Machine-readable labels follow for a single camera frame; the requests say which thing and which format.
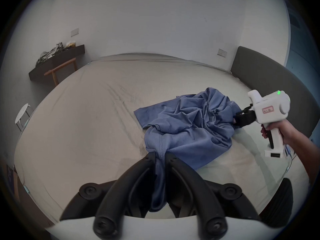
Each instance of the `bed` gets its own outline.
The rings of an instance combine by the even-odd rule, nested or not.
[[[40,210],[57,223],[80,186],[116,180],[144,157],[144,131],[134,110],[218,89],[241,108],[250,90],[229,72],[159,54],[102,57],[63,80],[36,108],[14,155],[19,178]],[[200,168],[202,178],[235,183],[257,212],[268,204],[288,161],[264,157],[268,140],[254,122],[236,130],[231,148]],[[161,218],[173,218],[168,207]]]

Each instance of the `white wall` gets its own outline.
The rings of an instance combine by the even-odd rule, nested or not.
[[[0,155],[13,166],[20,131],[15,118],[25,103],[33,108],[52,90],[50,83],[34,83],[29,71],[49,43],[50,11],[54,0],[33,0],[21,16],[8,44],[0,70]]]
[[[58,42],[85,45],[79,67],[101,56],[147,52],[230,70],[244,14],[245,0],[33,0],[1,66],[0,155],[13,167],[18,111],[27,102],[37,107],[53,89],[51,78],[31,82],[28,73],[40,54]],[[76,28],[79,34],[70,37]],[[218,49],[227,57],[217,55]]]
[[[240,46],[285,66],[290,26],[284,0],[246,0]]]
[[[166,54],[230,70],[245,0],[55,0],[50,43],[84,44],[88,58],[130,52]],[[218,49],[228,52],[226,58]]]

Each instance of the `wall outlet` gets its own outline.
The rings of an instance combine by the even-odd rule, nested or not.
[[[227,52],[225,50],[218,50],[218,55],[222,56],[222,57],[226,57],[227,56]]]
[[[79,28],[76,28],[71,31],[71,36],[73,37],[74,35],[79,34]]]

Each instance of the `wooden chair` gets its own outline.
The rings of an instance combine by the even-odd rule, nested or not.
[[[60,64],[59,66],[55,67],[54,69],[52,70],[49,70],[48,72],[45,72],[44,75],[47,76],[49,74],[52,74],[52,77],[53,77],[53,81],[54,81],[54,84],[57,86],[59,84],[58,82],[58,78],[57,78],[57,75],[56,75],[56,71],[73,63],[73,66],[74,66],[74,71],[77,71],[78,70],[78,67],[77,67],[77,63],[76,63],[76,58],[72,58],[62,64]]]

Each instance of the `white device housing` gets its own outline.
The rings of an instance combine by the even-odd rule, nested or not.
[[[248,92],[252,101],[252,110],[255,111],[256,121],[266,128],[272,122],[286,119],[290,110],[290,97],[284,91],[275,91],[269,95],[261,97],[257,90]],[[274,148],[268,145],[265,150],[266,157],[282,158],[285,147],[282,135],[278,128],[271,130]]]

